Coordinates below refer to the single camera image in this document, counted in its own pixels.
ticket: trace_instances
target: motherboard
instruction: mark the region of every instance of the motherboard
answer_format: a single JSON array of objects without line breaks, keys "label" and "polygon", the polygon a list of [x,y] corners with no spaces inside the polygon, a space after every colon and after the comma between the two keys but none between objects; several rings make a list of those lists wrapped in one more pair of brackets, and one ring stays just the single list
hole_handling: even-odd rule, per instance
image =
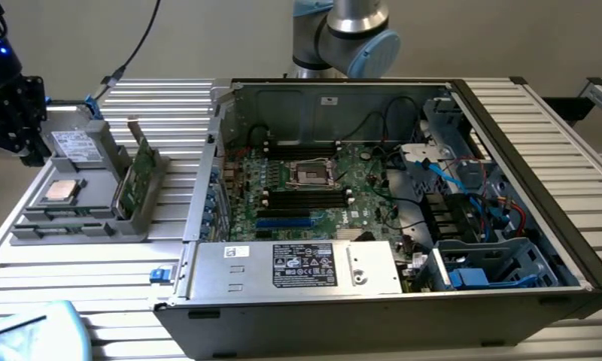
[{"label": "motherboard", "polygon": [[393,205],[378,195],[388,193],[388,181],[376,167],[376,148],[348,144],[313,159],[306,152],[294,159],[275,150],[230,150],[231,241],[364,237],[401,242]]}]

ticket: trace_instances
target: blue cable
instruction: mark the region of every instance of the blue cable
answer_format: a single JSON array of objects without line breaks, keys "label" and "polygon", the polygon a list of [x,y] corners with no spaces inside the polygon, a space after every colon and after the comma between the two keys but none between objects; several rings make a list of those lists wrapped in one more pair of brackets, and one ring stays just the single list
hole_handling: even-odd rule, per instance
[{"label": "blue cable", "polygon": [[[429,169],[430,169],[432,171],[434,171],[434,172],[438,174],[438,176],[442,177],[445,180],[448,180],[448,181],[450,181],[452,183],[454,183],[454,184],[458,186],[458,188],[462,190],[464,194],[469,194],[469,191],[468,191],[466,187],[464,186],[464,183],[462,183],[460,180],[454,179],[449,174],[446,174],[446,173],[444,172],[444,170],[442,170],[434,163],[432,163],[432,164],[429,165]],[[472,205],[478,209],[480,214],[482,214],[482,213],[484,213],[482,205],[478,203],[478,201],[476,201],[474,198],[472,198]],[[485,242],[489,241],[489,236],[490,236],[490,234],[492,234],[492,228],[490,228],[490,226],[486,224],[486,225],[485,225],[485,230],[484,230],[484,241],[485,241]]]}]

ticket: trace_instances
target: metal slats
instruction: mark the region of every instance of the metal slats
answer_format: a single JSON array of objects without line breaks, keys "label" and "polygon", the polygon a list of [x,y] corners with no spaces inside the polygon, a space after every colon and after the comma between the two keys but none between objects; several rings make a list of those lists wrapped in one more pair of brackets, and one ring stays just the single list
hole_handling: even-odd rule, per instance
[{"label": "metal slats", "polygon": [[[553,132],[543,111],[533,112],[521,88],[508,79],[482,79],[470,82],[477,95],[493,103],[500,111],[495,115],[505,129],[511,129],[519,151],[532,157],[535,172],[549,186],[559,203],[576,221],[588,223],[591,216],[602,214],[602,175],[592,166],[576,166],[569,160],[553,156],[580,156],[572,142]],[[162,154],[174,162],[165,187],[159,194],[159,208],[150,231],[149,243],[110,245],[67,245],[0,247],[0,317],[23,312],[54,299],[70,299],[91,333],[96,359],[124,359],[127,361],[186,361],[169,333],[149,311],[147,297],[166,296],[170,286],[151,287],[147,272],[158,265],[170,264],[181,258],[181,236],[185,216],[197,180],[197,161],[201,147],[195,131],[181,138],[170,139],[170,128],[205,127],[207,113],[182,111],[119,111],[138,100],[181,99],[193,96],[209,97],[210,80],[126,80],[112,90],[110,99],[134,99],[119,102],[118,111],[104,112],[120,142],[132,145],[127,139],[124,122],[138,117],[141,125]],[[519,99],[517,105],[508,103]],[[167,102],[154,102],[163,106]],[[508,113],[515,108],[517,113]],[[591,187],[577,189],[584,184]],[[602,229],[584,232],[589,243],[602,259]],[[587,320],[567,320],[540,331],[517,347],[496,347],[466,350],[425,350],[406,353],[376,353],[369,355],[317,356],[299,360],[484,360],[531,361],[556,359],[564,361],[602,361],[602,311]]]}]

